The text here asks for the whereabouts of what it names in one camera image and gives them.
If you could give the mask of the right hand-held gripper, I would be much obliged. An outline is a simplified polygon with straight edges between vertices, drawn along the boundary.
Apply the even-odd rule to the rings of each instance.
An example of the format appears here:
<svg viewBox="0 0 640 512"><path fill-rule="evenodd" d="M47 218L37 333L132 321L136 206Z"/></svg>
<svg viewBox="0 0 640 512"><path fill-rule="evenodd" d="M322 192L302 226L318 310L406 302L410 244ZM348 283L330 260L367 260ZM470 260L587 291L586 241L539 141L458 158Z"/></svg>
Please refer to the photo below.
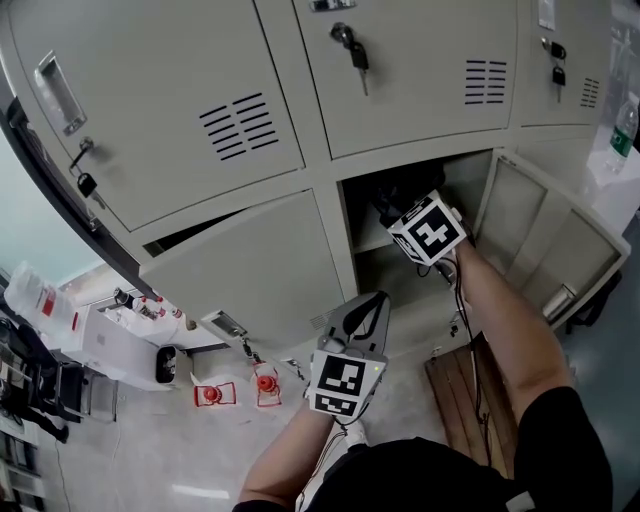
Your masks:
<svg viewBox="0 0 640 512"><path fill-rule="evenodd" d="M420 277L434 268L450 287L454 286L455 247L467 237L467 231L461 214L437 190L423 196L387 232L417 266Z"/></svg>

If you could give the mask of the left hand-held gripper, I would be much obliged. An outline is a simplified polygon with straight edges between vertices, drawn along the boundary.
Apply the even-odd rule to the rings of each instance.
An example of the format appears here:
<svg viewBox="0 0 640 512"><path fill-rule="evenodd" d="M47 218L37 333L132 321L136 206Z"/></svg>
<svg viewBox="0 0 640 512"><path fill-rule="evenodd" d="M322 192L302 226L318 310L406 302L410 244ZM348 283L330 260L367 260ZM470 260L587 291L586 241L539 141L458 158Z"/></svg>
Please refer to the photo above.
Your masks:
<svg viewBox="0 0 640 512"><path fill-rule="evenodd" d="M356 335L372 313L369 329ZM383 291L359 295L335 309L311 356L309 407L339 418L357 418L387 369L391 300Z"/></svg>

